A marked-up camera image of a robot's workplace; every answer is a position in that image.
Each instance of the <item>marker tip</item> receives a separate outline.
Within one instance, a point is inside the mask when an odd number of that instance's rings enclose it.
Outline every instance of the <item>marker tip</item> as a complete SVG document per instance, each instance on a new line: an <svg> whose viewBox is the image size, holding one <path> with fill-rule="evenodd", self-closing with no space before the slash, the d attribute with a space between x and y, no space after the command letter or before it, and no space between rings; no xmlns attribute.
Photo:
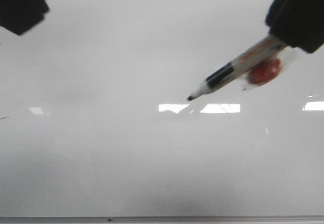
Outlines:
<svg viewBox="0 0 324 224"><path fill-rule="evenodd" d="M193 99L194 99L193 96L189 96L189 97L187 98L187 101L192 101Z"/></svg>

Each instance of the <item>metal rail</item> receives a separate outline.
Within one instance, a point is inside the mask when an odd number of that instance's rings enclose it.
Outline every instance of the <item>metal rail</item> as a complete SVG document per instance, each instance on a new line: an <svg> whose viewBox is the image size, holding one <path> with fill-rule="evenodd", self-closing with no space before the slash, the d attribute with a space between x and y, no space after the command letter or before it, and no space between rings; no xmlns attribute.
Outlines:
<svg viewBox="0 0 324 224"><path fill-rule="evenodd" d="M304 216L124 216L0 217L0 223L136 223L136 222L297 222L324 223L324 215Z"/></svg>

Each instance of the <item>red object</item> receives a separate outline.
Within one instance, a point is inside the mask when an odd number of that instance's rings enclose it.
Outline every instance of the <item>red object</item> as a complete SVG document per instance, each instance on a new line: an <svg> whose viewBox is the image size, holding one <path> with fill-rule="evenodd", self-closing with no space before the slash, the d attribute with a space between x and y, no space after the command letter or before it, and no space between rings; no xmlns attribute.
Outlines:
<svg viewBox="0 0 324 224"><path fill-rule="evenodd" d="M280 72L281 61L278 58L266 59L248 73L248 81L251 84L267 83L274 79Z"/></svg>

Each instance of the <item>whiteboard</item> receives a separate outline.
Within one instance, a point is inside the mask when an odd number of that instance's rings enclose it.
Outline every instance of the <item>whiteboard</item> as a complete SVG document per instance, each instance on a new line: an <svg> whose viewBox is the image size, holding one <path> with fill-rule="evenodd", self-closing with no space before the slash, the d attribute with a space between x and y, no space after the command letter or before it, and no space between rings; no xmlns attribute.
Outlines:
<svg viewBox="0 0 324 224"><path fill-rule="evenodd" d="M185 100L272 1L48 0L1 28L0 216L323 214L323 48Z"/></svg>

